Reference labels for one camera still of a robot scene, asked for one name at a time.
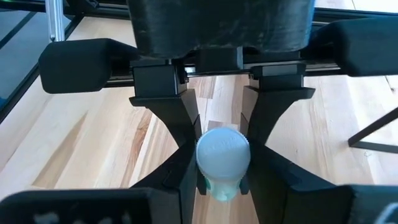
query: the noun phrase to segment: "wood grain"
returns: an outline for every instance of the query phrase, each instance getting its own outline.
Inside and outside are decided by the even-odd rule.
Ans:
[[[354,9],[358,1],[325,0],[317,6]],[[90,17],[70,40],[99,37],[135,45],[129,21]],[[191,78],[202,131],[239,128],[247,84],[247,76],[239,75]],[[312,77],[305,86],[316,88],[315,95],[286,111],[267,145],[336,184],[398,184],[398,155],[347,145],[349,137],[398,106],[391,82]],[[133,95],[133,88],[49,95],[38,78],[0,124],[0,198],[32,189],[126,188],[151,173],[177,145],[159,118],[130,104]],[[398,144],[397,134],[394,123],[367,140]],[[258,220],[250,195],[221,203],[197,194],[193,223]]]

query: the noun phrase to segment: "small bottle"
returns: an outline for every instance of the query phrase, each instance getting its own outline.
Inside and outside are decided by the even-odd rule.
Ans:
[[[239,131],[215,128],[198,140],[196,156],[210,194],[221,202],[234,198],[250,163],[248,140]]]

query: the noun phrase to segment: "black rubber pad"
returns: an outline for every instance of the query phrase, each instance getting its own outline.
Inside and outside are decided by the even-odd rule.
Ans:
[[[47,93],[99,91],[112,74],[112,61],[135,60],[137,49],[112,39],[54,42],[39,58]]]
[[[398,17],[333,22],[313,33],[309,47],[330,44],[335,62],[349,76],[398,74]]]

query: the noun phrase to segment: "wooden floor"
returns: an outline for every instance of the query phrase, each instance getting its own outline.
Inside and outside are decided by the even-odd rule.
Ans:
[[[322,0],[318,7],[398,12],[389,0]],[[110,37],[134,45],[131,23],[84,18],[71,40]],[[238,128],[246,77],[192,78],[203,130]],[[267,145],[336,184],[398,184],[398,154],[351,149],[347,139],[398,106],[396,78],[307,78],[317,89],[280,119]],[[0,199],[30,189],[125,188],[177,145],[164,124],[132,107],[133,88],[49,95],[38,78],[0,125]],[[398,124],[368,137],[398,144]],[[199,196],[194,223],[258,223],[250,195],[230,203]]]

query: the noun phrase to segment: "white plastic cap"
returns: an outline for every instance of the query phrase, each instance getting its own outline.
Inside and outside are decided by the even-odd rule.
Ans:
[[[202,174],[212,180],[240,180],[250,163],[248,140],[230,128],[215,128],[198,141],[197,164]]]

